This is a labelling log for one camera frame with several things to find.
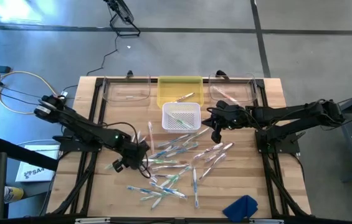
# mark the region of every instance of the concrete floor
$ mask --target concrete floor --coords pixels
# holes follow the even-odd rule
[[[352,30],[352,0],[256,2],[263,29]],[[140,27],[255,28],[249,0],[126,3]],[[11,0],[11,4],[1,0],[0,6],[0,24],[108,27],[110,18],[101,0]],[[114,39],[112,32],[0,30],[0,65],[37,73],[60,91],[99,67],[102,56],[114,49]],[[352,97],[352,35],[272,34],[264,35],[264,45],[271,77],[281,78],[288,105]],[[118,39],[118,48],[118,54],[107,58],[105,69],[94,75],[124,75],[131,69],[137,75],[208,76],[222,69],[232,76],[247,72],[264,76],[254,33],[149,32],[139,39]],[[42,83],[27,76],[11,77],[6,84],[36,95],[49,94]],[[11,99],[6,102],[20,110],[33,109]],[[59,133],[58,125],[14,114],[0,105],[0,138],[19,143]],[[341,176],[352,172],[341,131],[313,128],[299,143],[313,214],[352,220],[352,183],[340,182]],[[9,161],[8,176],[14,175],[18,165]],[[10,217],[37,215],[43,198],[40,195],[12,203]]]

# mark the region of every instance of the blue cloth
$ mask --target blue cloth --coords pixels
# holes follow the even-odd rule
[[[242,196],[223,210],[223,214],[232,222],[241,222],[257,211],[257,202],[249,195]]]

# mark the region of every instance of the wooden tabletop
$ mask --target wooden tabletop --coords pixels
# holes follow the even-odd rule
[[[95,80],[97,77],[81,77],[77,88],[74,102],[74,109],[82,116],[88,117],[92,101]],[[266,78],[265,91],[269,106],[277,108],[284,107],[285,98],[283,96],[281,81],[278,78]],[[142,136],[147,136],[147,143],[150,138],[148,134],[147,122],[153,124],[153,139],[155,145],[159,142],[172,140],[180,134],[167,134],[161,126],[161,109],[156,104],[157,84],[151,84],[151,93],[148,102],[129,103],[119,105],[115,102],[107,103],[105,110],[104,122],[113,123],[117,121],[126,121],[131,123],[137,130],[141,131]],[[146,88],[146,85],[132,86],[129,91],[140,92]],[[235,92],[240,91],[240,86],[230,86]],[[95,113],[95,121],[98,118],[100,100]],[[216,100],[211,99],[208,93],[208,86],[204,84],[204,105],[201,108],[202,119],[208,118],[209,113],[206,111],[208,106],[214,106]],[[112,126],[111,128],[120,129],[130,135],[133,132],[130,127],[124,125]],[[183,200],[173,196],[167,196],[162,199],[160,204],[153,210],[151,206],[154,200],[140,201],[143,195],[139,192],[126,189],[127,185],[154,190],[149,185],[148,179],[141,176],[137,170],[125,169],[120,173],[114,170],[106,170],[105,166],[111,164],[119,158],[116,154],[107,149],[98,155],[97,166],[95,169],[92,194],[90,197],[90,206],[88,215],[105,216],[105,217],[185,217],[185,218],[224,218],[222,210],[232,204],[243,195],[250,195],[258,205],[258,211],[254,218],[271,217],[267,188],[264,177],[263,162],[261,155],[257,152],[254,139],[254,129],[243,128],[233,131],[222,131],[222,141],[225,143],[234,142],[235,145],[228,151],[227,157],[222,161],[208,177],[198,184],[198,195],[200,208],[194,208],[194,193],[192,188],[192,172],[183,174],[182,178],[173,187],[186,194],[189,198]],[[172,157],[178,161],[191,161],[193,155],[213,146],[211,131],[197,138],[199,147]],[[299,206],[310,212],[305,184],[302,172],[298,162],[288,154],[280,154],[280,164],[283,175],[285,188],[290,195],[299,204]],[[72,152],[64,157],[57,169],[54,186],[49,200],[47,212],[55,210],[60,203],[66,198],[73,188],[76,180],[78,164],[80,160],[79,152]],[[203,162],[196,164],[198,177],[202,175],[205,166]],[[162,174],[176,174],[180,169],[165,169],[160,171]],[[277,208],[281,211],[278,193],[275,194]],[[79,197],[78,209],[82,206],[84,194]]]

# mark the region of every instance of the yellow tray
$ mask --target yellow tray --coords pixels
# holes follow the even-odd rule
[[[202,77],[159,77],[156,103],[162,108],[165,103],[174,102],[190,93],[195,94],[182,102],[198,103],[202,106],[204,103]]]

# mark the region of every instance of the white plastic basket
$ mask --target white plastic basket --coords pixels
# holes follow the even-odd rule
[[[201,107],[199,104],[165,103],[163,105],[162,128],[168,133],[195,133],[200,127]]]

